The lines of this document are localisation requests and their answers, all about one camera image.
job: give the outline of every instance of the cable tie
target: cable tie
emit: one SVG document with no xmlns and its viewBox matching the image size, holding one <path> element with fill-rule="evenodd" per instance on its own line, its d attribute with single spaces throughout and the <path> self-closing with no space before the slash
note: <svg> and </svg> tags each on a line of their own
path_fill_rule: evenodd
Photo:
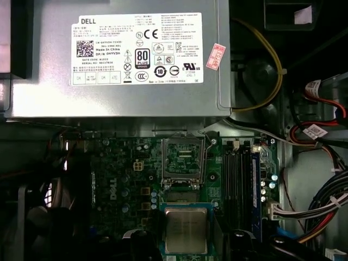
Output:
<svg viewBox="0 0 348 261">
<path fill-rule="evenodd" d="M 282 70 L 280 71 L 280 74 L 281 74 L 281 75 L 285 75 L 285 74 L 287 74 L 287 73 L 288 73 L 288 70 L 285 69 L 285 68 L 282 68 Z"/>
<path fill-rule="evenodd" d="M 334 203 L 338 208 L 342 207 L 340 203 L 338 203 L 337 198 L 335 198 L 334 196 L 330 196 L 330 201 Z"/>
<path fill-rule="evenodd" d="M 321 142 L 317 142 L 315 145 L 314 145 L 314 148 L 322 148 L 323 144 Z"/>
</svg>

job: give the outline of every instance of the cpu socket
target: cpu socket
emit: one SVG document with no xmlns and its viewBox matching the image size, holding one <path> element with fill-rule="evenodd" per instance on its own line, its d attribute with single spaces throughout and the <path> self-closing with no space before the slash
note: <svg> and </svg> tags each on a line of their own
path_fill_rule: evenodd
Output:
<svg viewBox="0 0 348 261">
<path fill-rule="evenodd" d="M 169 190 L 174 184 L 183 184 L 199 190 L 203 183 L 204 149 L 206 138 L 198 139 L 188 133 L 176 133 L 162 140 L 162 186 Z"/>
</svg>

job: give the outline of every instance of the yellow cable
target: yellow cable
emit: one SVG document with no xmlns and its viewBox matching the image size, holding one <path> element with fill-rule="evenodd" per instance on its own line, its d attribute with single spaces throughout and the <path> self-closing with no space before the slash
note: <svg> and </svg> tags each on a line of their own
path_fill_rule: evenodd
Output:
<svg viewBox="0 0 348 261">
<path fill-rule="evenodd" d="M 326 228 L 326 226 L 323 227 L 323 228 L 321 228 L 321 229 L 319 229 L 317 232 L 313 233 L 312 235 L 310 235 L 310 236 L 308 236 L 308 237 L 306 237 L 306 238 L 303 238 L 303 239 L 299 240 L 299 243 L 303 244 L 303 243 L 305 243 L 305 242 L 311 240 L 312 238 L 317 237 L 321 232 L 324 231 L 324 229 Z"/>
<path fill-rule="evenodd" d="M 260 103 L 258 105 L 254 105 L 254 106 L 247 107 L 247 108 L 233 109 L 233 112 L 239 113 L 242 111 L 250 111 L 250 110 L 258 109 L 258 108 L 266 105 L 267 103 L 271 102 L 277 96 L 278 92 L 281 89 L 282 82 L 283 82 L 283 68 L 282 68 L 281 61 L 279 60 L 279 57 L 278 57 L 276 51 L 273 49 L 273 47 L 270 45 L 270 43 L 266 40 L 266 38 L 259 31 L 257 31 L 257 29 L 255 27 L 253 27 L 250 24 L 248 24 L 240 19 L 237 19 L 237 18 L 234 18 L 233 20 L 235 20 L 236 22 L 245 26 L 262 43 L 262 45 L 267 49 L 267 51 L 272 56 L 272 58 L 275 62 L 276 68 L 277 68 L 277 73 L 278 73 L 277 83 L 276 83 L 276 86 L 273 89 L 272 93 L 262 103 Z"/>
</svg>

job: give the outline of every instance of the ram slot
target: ram slot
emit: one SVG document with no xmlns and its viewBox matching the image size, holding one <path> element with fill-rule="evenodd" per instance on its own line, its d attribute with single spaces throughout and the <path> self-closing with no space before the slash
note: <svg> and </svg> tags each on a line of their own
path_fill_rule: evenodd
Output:
<svg viewBox="0 0 348 261">
<path fill-rule="evenodd" d="M 238 150 L 231 144 L 223 152 L 224 215 L 231 229 L 251 229 L 252 171 L 250 144 Z"/>
</svg>

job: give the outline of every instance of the white label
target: white label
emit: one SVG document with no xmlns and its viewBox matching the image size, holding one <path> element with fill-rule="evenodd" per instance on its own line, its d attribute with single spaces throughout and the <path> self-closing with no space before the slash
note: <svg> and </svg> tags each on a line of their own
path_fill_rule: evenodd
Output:
<svg viewBox="0 0 348 261">
<path fill-rule="evenodd" d="M 312 6 L 303 8 L 295 12 L 295 24 L 312 23 Z"/>
<path fill-rule="evenodd" d="M 176 261 L 176 256 L 166 256 L 167 261 Z"/>
<path fill-rule="evenodd" d="M 328 133 L 326 130 L 320 128 L 319 126 L 317 126 L 315 124 L 312 124 L 308 128 L 304 129 L 303 132 L 305 134 L 307 134 L 313 140 L 320 138 L 320 137 L 323 137 L 324 135 L 326 135 Z"/>
<path fill-rule="evenodd" d="M 305 87 L 306 92 L 316 98 L 319 98 L 319 86 L 320 86 L 321 80 L 314 80 L 310 83 L 308 83 Z"/>
<path fill-rule="evenodd" d="M 80 16 L 71 33 L 71 85 L 203 83 L 201 13 Z"/>
</svg>

